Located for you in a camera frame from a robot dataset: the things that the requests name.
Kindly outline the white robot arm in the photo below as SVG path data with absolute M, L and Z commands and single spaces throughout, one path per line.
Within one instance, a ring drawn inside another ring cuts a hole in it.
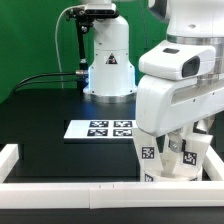
M 129 61 L 129 26 L 113 0 L 81 0 L 93 20 L 94 59 L 84 95 L 101 102 L 136 97 L 137 127 L 170 135 L 224 110 L 224 0 L 148 0 L 150 12 L 168 23 L 166 39 L 143 54 L 135 80 Z

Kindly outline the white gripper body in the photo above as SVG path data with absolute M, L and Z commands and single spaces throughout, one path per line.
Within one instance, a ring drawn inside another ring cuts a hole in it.
M 159 137 L 224 110 L 224 74 L 211 84 L 199 78 L 212 72 L 216 50 L 211 45 L 163 41 L 141 56 L 136 123 Z

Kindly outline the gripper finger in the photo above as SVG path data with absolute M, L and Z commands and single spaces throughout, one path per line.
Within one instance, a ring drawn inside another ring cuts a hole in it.
M 181 153 L 183 151 L 185 140 L 181 136 L 180 131 L 173 131 L 168 134 L 169 148 L 175 153 Z
M 198 122 L 196 128 L 203 132 L 208 132 L 210 129 L 210 121 L 208 119 L 202 119 Z

